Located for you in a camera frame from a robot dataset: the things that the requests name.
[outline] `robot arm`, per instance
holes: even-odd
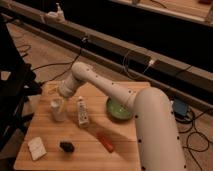
[[[136,93],[98,75],[91,66],[76,62],[72,74],[59,84],[58,92],[62,97],[71,97],[85,82],[134,114],[143,170],[186,171],[171,103],[161,90],[150,87]]]

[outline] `black eraser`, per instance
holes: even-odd
[[[73,146],[73,144],[71,142],[65,142],[62,141],[60,142],[60,147],[65,151],[65,152],[74,152],[75,147]]]

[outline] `wooden table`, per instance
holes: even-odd
[[[147,82],[120,82],[134,90],[149,86]],[[50,101],[58,97],[54,91],[57,82],[49,82],[43,89],[35,116],[33,117],[21,149],[15,170],[40,171],[140,171],[140,161],[134,118],[127,122],[113,122],[106,114],[106,100],[101,91],[85,84],[69,99],[68,118],[65,122],[54,122],[51,117]],[[76,101],[84,97],[90,117],[87,129],[77,123]],[[113,142],[115,151],[109,153],[96,139],[96,133],[104,132]],[[32,161],[27,142],[40,136],[47,154]],[[74,153],[65,153],[59,148],[60,141],[71,141]]]
[[[132,0],[118,0],[118,1],[125,1],[125,2],[132,2]],[[141,4],[151,5],[163,8],[165,6],[167,9],[180,12],[183,14],[190,14],[194,16],[198,16],[201,18],[205,18],[209,12],[210,5],[201,4],[199,0],[141,0]]]

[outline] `green bowl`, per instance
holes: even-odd
[[[119,103],[112,100],[111,98],[107,99],[106,108],[107,108],[108,114],[110,114],[113,118],[116,118],[119,120],[129,120],[132,118],[131,113],[129,113]]]

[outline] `white sponge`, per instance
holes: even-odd
[[[35,137],[30,140],[28,147],[33,160],[38,160],[47,153],[41,137]]]

